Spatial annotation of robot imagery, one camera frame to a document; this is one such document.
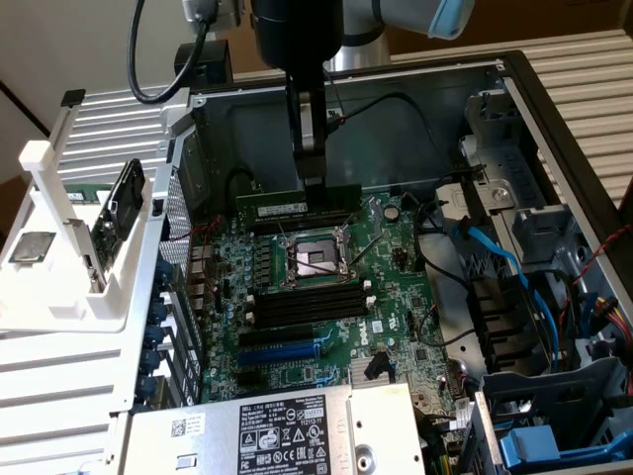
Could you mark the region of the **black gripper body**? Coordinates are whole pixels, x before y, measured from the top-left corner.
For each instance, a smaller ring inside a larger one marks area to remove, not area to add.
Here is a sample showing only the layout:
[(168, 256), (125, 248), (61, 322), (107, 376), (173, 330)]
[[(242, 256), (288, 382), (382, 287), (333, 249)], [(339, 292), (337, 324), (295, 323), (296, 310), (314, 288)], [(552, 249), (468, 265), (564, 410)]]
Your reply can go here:
[(253, 1), (251, 26), (266, 65), (290, 75), (318, 75), (342, 46), (343, 3)]

